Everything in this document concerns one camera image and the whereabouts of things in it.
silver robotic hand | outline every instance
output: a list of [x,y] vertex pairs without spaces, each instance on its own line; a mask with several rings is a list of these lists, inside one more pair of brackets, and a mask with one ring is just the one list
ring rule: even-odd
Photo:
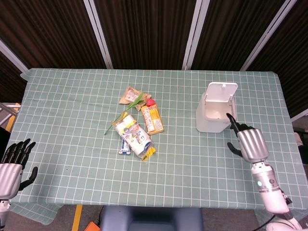
[[0,162],[0,231],[4,230],[10,211],[9,200],[32,184],[38,174],[38,167],[34,167],[30,178],[21,182],[29,154],[35,145],[35,142],[29,143],[30,139],[12,144]]
[[267,225],[267,230],[302,230],[288,208],[288,204],[292,201],[280,189],[273,168],[264,162],[269,156],[269,151],[262,132],[246,124],[237,123],[229,113],[227,113],[227,117],[231,122],[230,128],[234,130],[241,148],[238,150],[231,143],[227,143],[229,149],[253,165],[252,175],[257,183],[265,209],[279,218],[278,221]]

table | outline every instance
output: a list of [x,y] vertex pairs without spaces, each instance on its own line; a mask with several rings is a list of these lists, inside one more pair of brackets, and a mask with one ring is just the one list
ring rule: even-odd
[[[237,145],[234,132],[196,130],[202,93],[223,81],[238,84],[238,121],[263,131],[296,218],[307,214],[307,179],[273,72],[31,69],[21,76],[28,84],[9,145],[37,142],[23,179],[34,166],[39,173],[12,199],[14,212],[48,224],[63,204],[263,209],[250,164],[227,147]],[[157,153],[147,162],[119,155],[116,131],[103,135],[125,109],[118,101],[128,85],[152,95],[165,127],[152,135]],[[131,114],[144,126],[140,112]]]

robotic hand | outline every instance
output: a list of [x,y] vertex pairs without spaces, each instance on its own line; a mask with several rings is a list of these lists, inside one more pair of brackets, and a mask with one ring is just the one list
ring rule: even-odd
[[4,230],[10,211],[9,200],[14,198],[18,191],[32,184],[38,174],[38,167],[34,167],[30,178],[21,182],[29,154],[35,145],[35,142],[28,145],[29,143],[30,139],[12,144],[0,162],[0,231]]
[[234,130],[238,138],[241,150],[236,149],[231,143],[227,143],[229,149],[253,165],[252,175],[257,183],[265,209],[279,218],[278,221],[268,224],[266,230],[302,230],[288,208],[288,204],[292,201],[280,189],[273,168],[264,162],[269,156],[269,151],[262,132],[246,124],[237,123],[229,113],[227,113],[227,117],[231,122],[230,128]]

